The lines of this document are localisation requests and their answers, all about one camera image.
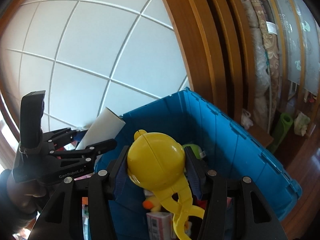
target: silver screw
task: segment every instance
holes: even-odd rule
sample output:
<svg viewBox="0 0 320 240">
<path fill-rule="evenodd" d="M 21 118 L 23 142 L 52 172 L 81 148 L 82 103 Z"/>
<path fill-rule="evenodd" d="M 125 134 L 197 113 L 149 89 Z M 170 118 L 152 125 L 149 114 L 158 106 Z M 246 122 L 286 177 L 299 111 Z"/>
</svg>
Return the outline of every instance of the silver screw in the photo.
<svg viewBox="0 0 320 240">
<path fill-rule="evenodd" d="M 65 179 L 64 179 L 64 183 L 70 183 L 72 181 L 72 178 L 71 177 L 66 177 Z"/>
<path fill-rule="evenodd" d="M 245 183 L 250 183 L 250 182 L 251 182 L 251 178 L 250 178 L 250 177 L 247 177 L 247 176 L 243 177 L 242 180 L 243 180 Z"/>
<path fill-rule="evenodd" d="M 101 170 L 98 172 L 99 176 L 106 176 L 108 172 L 106 170 Z"/>
<path fill-rule="evenodd" d="M 217 172 L 215 170 L 208 170 L 208 175 L 209 176 L 216 176 Z"/>
</svg>

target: blue plastic bin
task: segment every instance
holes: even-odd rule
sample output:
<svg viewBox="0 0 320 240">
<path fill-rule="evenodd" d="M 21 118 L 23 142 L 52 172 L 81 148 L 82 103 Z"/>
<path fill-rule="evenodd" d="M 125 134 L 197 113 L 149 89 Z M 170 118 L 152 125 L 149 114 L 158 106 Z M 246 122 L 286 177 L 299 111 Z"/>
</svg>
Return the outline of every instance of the blue plastic bin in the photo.
<svg viewBox="0 0 320 240">
<path fill-rule="evenodd" d="M 170 135 L 180 144 L 195 143 L 208 157 L 210 168 L 226 178 L 249 176 L 257 184 L 280 220 L 302 194 L 281 163 L 246 130 L 189 89 L 159 99 L 123 115 L 126 125 L 116 137 L 118 146 L 104 154 L 96 171 L 131 145 L 139 129 Z M 142 188 L 127 178 L 124 190 L 110 209 L 119 240 L 149 240 Z"/>
</svg>

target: white tag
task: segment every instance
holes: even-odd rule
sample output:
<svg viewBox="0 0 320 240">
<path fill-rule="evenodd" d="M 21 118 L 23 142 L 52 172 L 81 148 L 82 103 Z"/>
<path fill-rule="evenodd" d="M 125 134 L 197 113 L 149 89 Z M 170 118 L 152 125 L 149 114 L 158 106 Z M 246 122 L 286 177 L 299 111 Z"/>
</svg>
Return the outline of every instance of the white tag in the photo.
<svg viewBox="0 0 320 240">
<path fill-rule="evenodd" d="M 275 25 L 274 23 L 272 23 L 272 22 L 267 22 L 267 28 L 268 28 L 268 32 L 269 32 L 269 33 L 273 33 L 273 34 L 275 34 L 275 35 L 278 35 L 277 25 Z"/>
</svg>

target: white paper roll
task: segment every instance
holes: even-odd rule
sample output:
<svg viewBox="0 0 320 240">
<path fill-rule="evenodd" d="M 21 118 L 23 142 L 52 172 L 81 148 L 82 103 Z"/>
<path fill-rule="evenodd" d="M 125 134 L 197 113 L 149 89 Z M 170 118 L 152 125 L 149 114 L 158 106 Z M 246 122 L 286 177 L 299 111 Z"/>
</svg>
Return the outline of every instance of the white paper roll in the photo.
<svg viewBox="0 0 320 240">
<path fill-rule="evenodd" d="M 76 149 L 83 150 L 88 145 L 114 139 L 124 125 L 125 122 L 106 107 L 93 122 Z"/>
</svg>

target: green yoga mat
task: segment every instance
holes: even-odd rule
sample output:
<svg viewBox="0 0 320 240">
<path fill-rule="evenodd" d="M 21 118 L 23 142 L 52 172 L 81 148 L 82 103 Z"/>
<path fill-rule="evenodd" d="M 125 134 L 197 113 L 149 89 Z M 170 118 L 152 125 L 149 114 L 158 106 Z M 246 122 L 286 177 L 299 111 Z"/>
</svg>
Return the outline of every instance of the green yoga mat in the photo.
<svg viewBox="0 0 320 240">
<path fill-rule="evenodd" d="M 272 133 L 272 137 L 274 138 L 274 141 L 268 147 L 268 150 L 272 154 L 275 153 L 278 146 L 280 145 L 280 143 L 283 141 L 283 139 L 287 135 L 287 132 L 289 131 L 292 124 L 293 124 L 292 117 L 287 113 L 282 113 L 280 116 L 280 119 L 276 125 L 276 128 Z"/>
</svg>

